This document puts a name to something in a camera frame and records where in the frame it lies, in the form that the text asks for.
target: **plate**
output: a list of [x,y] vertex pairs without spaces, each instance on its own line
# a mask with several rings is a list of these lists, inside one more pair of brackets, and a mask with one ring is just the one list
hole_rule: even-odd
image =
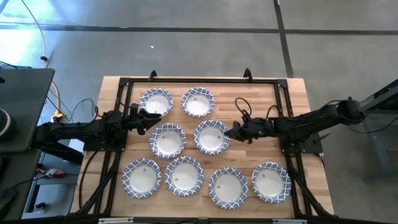
[[207,89],[195,87],[184,93],[181,105],[189,116],[201,118],[213,111],[215,100],[213,94]]
[[165,116],[173,108],[173,97],[167,90],[153,88],[143,94],[139,100],[139,107],[144,108],[148,113]]
[[123,171],[122,187],[132,198],[146,198],[159,188],[161,178],[160,168],[155,161],[136,159]]
[[204,154],[221,154],[229,144],[229,138],[224,135],[226,129],[220,121],[204,121],[193,132],[193,142]]
[[248,198],[248,191],[245,176],[232,167],[218,169],[209,181],[210,197],[223,209],[239,208]]
[[191,196],[203,183],[203,169],[192,157],[178,157],[167,166],[165,179],[167,188],[173,194],[181,197]]
[[281,203],[289,195],[292,188],[286,170],[275,162],[258,165],[251,177],[254,193],[267,203]]
[[152,152],[162,159],[171,159],[185,148],[187,137],[182,128],[176,124],[163,124],[155,128],[149,138]]

